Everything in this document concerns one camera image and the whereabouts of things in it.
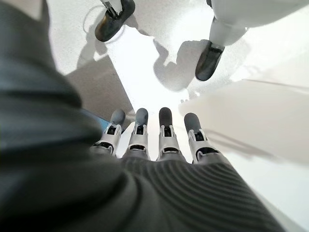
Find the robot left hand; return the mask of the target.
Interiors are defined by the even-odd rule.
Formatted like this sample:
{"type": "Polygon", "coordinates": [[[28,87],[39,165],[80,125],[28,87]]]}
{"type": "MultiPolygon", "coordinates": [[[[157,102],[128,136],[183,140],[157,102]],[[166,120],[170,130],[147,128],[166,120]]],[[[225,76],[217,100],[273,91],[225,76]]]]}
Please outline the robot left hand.
{"type": "Polygon", "coordinates": [[[57,72],[44,0],[0,3],[3,232],[281,232],[229,161],[121,159],[57,72]]]}

